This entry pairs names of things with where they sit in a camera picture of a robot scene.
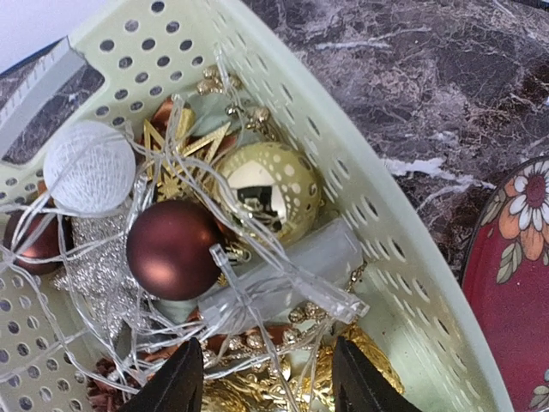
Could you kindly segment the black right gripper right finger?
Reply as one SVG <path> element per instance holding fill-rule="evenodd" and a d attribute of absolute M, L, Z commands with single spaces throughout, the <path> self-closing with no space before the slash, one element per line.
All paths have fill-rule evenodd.
<path fill-rule="evenodd" d="M 335 411 L 420 412 L 399 394 L 359 347 L 339 336 L 332 362 Z"/>

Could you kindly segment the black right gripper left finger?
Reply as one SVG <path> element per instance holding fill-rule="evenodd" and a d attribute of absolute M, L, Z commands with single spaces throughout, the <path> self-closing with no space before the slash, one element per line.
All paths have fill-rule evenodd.
<path fill-rule="evenodd" d="M 182 344 L 120 412 L 199 412 L 203 357 L 196 338 Z"/>

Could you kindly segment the clear battery box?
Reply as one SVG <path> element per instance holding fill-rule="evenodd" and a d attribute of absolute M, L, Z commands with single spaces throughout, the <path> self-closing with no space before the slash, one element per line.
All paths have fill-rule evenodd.
<path fill-rule="evenodd" d="M 344 290 L 363 261 L 359 240 L 344 220 L 335 219 L 310 233 L 290 246 L 287 256 L 293 264 L 287 271 L 260 264 L 238 277 L 238 286 L 247 294 L 244 303 L 231 287 L 199 299 L 205 325 L 216 333 L 237 335 L 257 325 L 249 306 L 265 322 L 305 300 L 344 323 L 368 311 L 368 305 Z"/>

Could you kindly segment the white woven light ball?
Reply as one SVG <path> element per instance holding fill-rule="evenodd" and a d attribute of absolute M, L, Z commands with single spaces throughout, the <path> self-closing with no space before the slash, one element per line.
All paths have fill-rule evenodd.
<path fill-rule="evenodd" d="M 136 158 L 125 132 L 82 120 L 56 132 L 45 155 L 43 174 L 58 207 L 98 215 L 114 210 L 130 194 Z"/>

